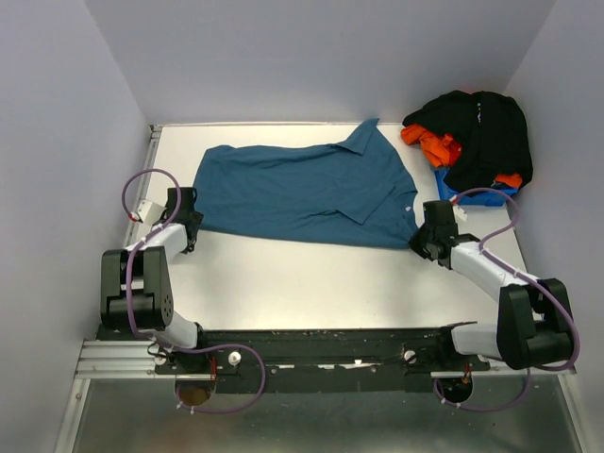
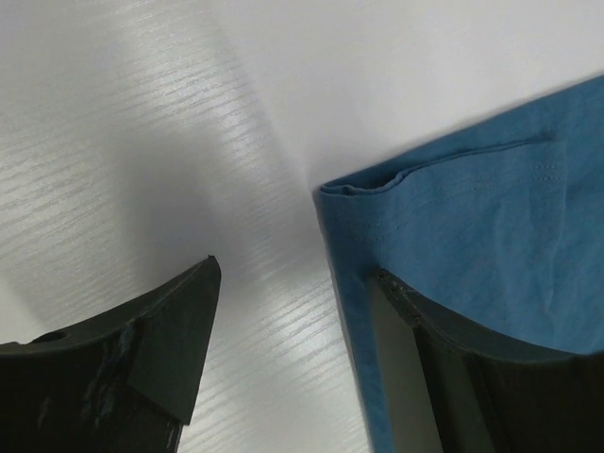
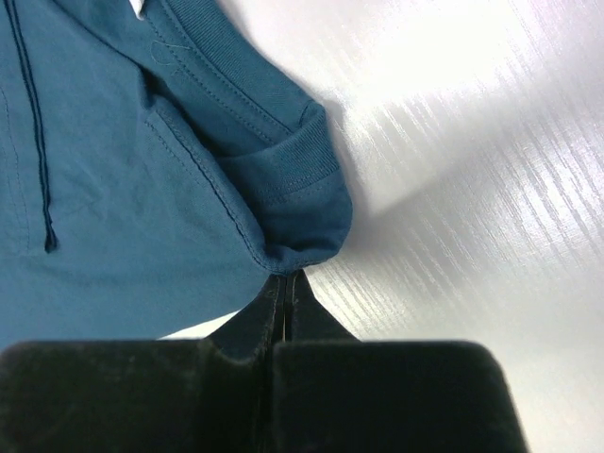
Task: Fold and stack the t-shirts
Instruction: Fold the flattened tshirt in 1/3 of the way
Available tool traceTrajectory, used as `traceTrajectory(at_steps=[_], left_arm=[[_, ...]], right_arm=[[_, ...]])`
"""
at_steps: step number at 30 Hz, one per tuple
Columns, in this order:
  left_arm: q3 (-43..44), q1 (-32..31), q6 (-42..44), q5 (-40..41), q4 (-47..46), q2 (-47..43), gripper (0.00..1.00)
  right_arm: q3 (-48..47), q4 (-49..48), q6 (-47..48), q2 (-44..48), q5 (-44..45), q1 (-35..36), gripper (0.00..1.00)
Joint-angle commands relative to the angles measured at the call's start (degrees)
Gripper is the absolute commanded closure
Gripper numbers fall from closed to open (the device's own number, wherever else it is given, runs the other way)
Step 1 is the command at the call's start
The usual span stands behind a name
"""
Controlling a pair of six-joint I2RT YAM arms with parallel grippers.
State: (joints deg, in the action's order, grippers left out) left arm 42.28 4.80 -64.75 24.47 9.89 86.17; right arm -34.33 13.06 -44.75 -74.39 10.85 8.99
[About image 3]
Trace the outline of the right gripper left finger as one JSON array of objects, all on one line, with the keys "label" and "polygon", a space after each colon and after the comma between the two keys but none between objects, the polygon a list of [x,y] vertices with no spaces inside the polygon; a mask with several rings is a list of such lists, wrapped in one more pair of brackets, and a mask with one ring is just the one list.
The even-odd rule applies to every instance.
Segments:
[{"label": "right gripper left finger", "polygon": [[5,452],[268,452],[287,281],[197,340],[36,341],[1,355]]}]

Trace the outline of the teal blue t shirt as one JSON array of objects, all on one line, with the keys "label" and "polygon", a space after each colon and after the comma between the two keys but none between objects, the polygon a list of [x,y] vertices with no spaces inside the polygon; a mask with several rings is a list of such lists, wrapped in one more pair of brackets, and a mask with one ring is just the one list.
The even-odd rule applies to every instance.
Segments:
[{"label": "teal blue t shirt", "polygon": [[219,317],[352,216],[325,109],[217,2],[2,3],[2,346]]}]

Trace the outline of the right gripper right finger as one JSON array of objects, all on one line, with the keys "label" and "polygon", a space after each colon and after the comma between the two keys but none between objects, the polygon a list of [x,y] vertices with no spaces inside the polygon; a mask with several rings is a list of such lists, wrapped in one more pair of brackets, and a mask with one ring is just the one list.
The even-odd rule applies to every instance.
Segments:
[{"label": "right gripper right finger", "polygon": [[282,340],[272,355],[278,452],[524,452],[507,381],[467,341],[357,339],[286,279]]}]

